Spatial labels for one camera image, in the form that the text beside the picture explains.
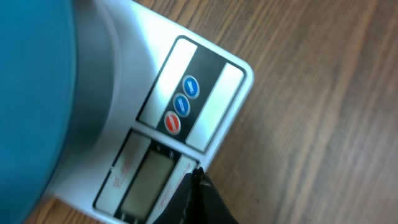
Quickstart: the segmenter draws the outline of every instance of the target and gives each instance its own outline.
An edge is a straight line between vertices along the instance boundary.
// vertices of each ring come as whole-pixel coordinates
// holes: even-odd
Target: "digital scale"
[[[88,143],[69,145],[46,195],[102,222],[152,223],[184,175],[210,165],[253,84],[252,69],[133,1],[77,1],[75,14],[78,72],[112,74],[111,88],[94,76],[85,93],[111,97],[103,98],[105,112],[81,109],[93,110],[84,121],[104,114],[103,124],[90,124],[103,128],[89,151]],[[87,125],[75,135],[91,132]]]

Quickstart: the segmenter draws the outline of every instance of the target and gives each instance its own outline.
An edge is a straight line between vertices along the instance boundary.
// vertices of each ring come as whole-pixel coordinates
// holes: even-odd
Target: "wooden table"
[[[142,0],[256,81],[209,169],[240,223],[398,223],[398,1]],[[89,223],[58,200],[27,223]]]

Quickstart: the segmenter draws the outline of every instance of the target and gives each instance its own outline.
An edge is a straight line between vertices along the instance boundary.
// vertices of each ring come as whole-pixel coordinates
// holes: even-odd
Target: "blue button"
[[[191,111],[187,97],[181,93],[177,93],[174,96],[173,104],[175,112],[177,112],[177,114],[183,118],[188,116],[189,112]]]
[[[199,83],[191,75],[184,77],[182,80],[182,88],[185,94],[191,99],[196,99],[199,96]]]

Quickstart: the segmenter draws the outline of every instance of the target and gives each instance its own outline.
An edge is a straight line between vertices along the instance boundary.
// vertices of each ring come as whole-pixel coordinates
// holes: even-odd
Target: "black object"
[[[238,223],[203,168],[186,174],[154,224]]]

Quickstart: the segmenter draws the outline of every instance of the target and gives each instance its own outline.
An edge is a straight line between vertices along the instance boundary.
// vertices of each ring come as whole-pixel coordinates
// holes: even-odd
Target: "red button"
[[[164,125],[170,134],[178,134],[181,130],[180,118],[173,111],[166,112]]]

